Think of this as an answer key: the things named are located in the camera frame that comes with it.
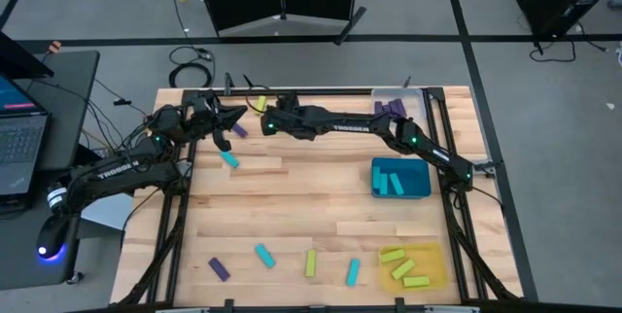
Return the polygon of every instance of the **yellow tray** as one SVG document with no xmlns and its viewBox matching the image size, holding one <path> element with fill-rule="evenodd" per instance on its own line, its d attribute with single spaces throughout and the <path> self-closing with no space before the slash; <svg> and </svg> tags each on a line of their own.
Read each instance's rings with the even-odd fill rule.
<svg viewBox="0 0 622 313">
<path fill-rule="evenodd" d="M 380 261 L 380 256 L 399 249 L 406 253 L 406 257 L 386 263 Z M 413 260 L 415 266 L 403 277 L 427 276 L 430 278 L 429 286 L 404 288 L 403 280 L 393 279 L 391 272 L 406 260 Z M 440 244 L 437 242 L 383 247 L 378 251 L 378 263 L 380 264 L 380 284 L 384 290 L 390 293 L 442 289 L 449 282 Z"/>
</svg>

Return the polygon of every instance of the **wooden tabletop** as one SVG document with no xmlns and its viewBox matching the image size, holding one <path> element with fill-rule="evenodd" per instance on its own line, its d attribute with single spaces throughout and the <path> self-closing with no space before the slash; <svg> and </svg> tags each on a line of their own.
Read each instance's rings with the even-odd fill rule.
<svg viewBox="0 0 622 313">
<path fill-rule="evenodd" d="M 471 160 L 486 158 L 469 88 L 444 89 L 458 152 Z M 155 108 L 180 104 L 182 94 L 182 89 L 161 89 Z M 221 100 L 225 105 L 244 103 L 243 97 Z M 300 96 L 300 102 L 332 111 L 372 111 L 370 96 Z M 434 110 L 444 142 L 440 115 Z M 418 123 L 427 130 L 425 120 Z M 407 304 L 460 301 L 432 167 L 430 197 L 378 199 L 369 192 L 371 160 L 399 157 L 381 139 L 338 132 L 315 142 L 298 141 L 283 133 L 264 137 L 259 116 L 251 110 L 240 124 L 249 131 L 247 138 L 227 135 L 232 153 L 240 161 L 237 169 L 223 162 L 209 137 L 197 146 L 176 306 L 222 306 L 226 298 L 234 298 L 238 306 L 382 305 L 393 304 L 396 296 L 404 297 Z M 476 176 L 474 184 L 496 194 L 492 180 Z M 137 191 L 134 204 L 151 191 Z M 522 294 L 499 205 L 477 191 L 467 197 L 482 258 L 509 290 Z M 124 297 L 152 260 L 161 205 L 161 195 L 155 195 L 130 220 L 111 301 Z M 173 210 L 171 225 L 175 213 Z M 378 249 L 430 241 L 441 244 L 450 284 L 442 290 L 398 295 L 383 291 L 378 279 Z M 275 267 L 263 265 L 255 253 L 258 243 L 271 252 Z M 310 249 L 318 252 L 314 278 L 304 276 Z M 212 257 L 231 274 L 227 282 L 221 282 L 208 265 Z M 345 285 L 352 258 L 361 260 L 354 288 Z M 469 293 L 475 297 L 471 265 L 464 252 L 463 259 Z M 160 299 L 168 262 L 163 268 Z"/>
</svg>

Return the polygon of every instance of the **blue led light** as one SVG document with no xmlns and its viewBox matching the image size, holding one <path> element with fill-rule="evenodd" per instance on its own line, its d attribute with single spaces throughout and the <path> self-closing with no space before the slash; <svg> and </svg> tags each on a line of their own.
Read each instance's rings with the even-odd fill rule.
<svg viewBox="0 0 622 313">
<path fill-rule="evenodd" d="M 44 259 L 42 257 L 40 257 L 40 259 L 41 259 L 41 261 L 44 261 L 44 262 L 47 262 L 47 263 L 60 261 L 65 256 L 65 252 L 67 252 L 67 244 L 62 244 L 62 246 L 60 247 L 60 250 L 58 250 L 58 254 L 50 257 L 49 259 Z"/>
</svg>

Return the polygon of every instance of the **laptop screen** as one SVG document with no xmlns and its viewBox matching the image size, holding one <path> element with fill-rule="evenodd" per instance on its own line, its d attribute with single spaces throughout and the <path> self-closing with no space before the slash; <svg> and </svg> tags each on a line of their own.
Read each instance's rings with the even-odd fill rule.
<svg viewBox="0 0 622 313">
<path fill-rule="evenodd" d="M 16 85 L 0 74 L 0 115 L 37 110 L 37 106 Z"/>
</svg>

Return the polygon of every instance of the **gray floor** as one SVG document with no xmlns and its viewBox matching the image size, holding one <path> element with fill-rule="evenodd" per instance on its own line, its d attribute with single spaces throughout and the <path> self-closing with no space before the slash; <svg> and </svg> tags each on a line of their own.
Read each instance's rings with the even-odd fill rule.
<svg viewBox="0 0 622 313">
<path fill-rule="evenodd" d="M 0 0 L 0 6 L 6 0 Z M 513 0 L 461 0 L 470 34 L 525 34 Z M 355 29 L 361 34 L 457 34 L 449 0 L 357 0 L 368 12 Z M 204 5 L 180 5 L 191 36 L 214 36 Z M 583 20 L 590 33 L 622 33 L 622 13 L 605 0 Z M 261 26 L 228 30 L 231 35 L 337 33 L 324 20 L 269 20 Z M 20 0 L 3 29 L 19 40 L 183 36 L 172 0 Z M 614 43 L 605 44 L 610 49 Z M 217 59 L 217 81 L 229 72 L 236 83 L 246 74 L 269 86 L 470 85 L 459 44 L 349 43 L 209 46 Z M 173 47 L 98 49 L 97 78 L 148 111 L 159 87 L 167 87 Z M 615 172 L 620 137 L 622 69 L 615 54 L 577 45 L 572 64 L 534 63 L 530 44 L 476 44 L 475 54 L 497 128 L 525 236 L 539 297 L 544 301 L 622 306 L 621 205 Z M 70 52 L 78 49 L 63 49 Z M 547 56 L 568 56 L 557 45 Z M 186 86 L 199 74 L 182 75 Z M 92 99 L 122 134 L 140 115 L 112 106 L 115 97 L 96 85 Z M 606 104 L 614 104 L 610 110 Z M 92 118 L 85 128 L 96 132 Z M 79 269 L 87 280 L 0 292 L 3 309 L 67 311 L 100 307 L 116 271 L 118 238 L 89 240 Z"/>
</svg>

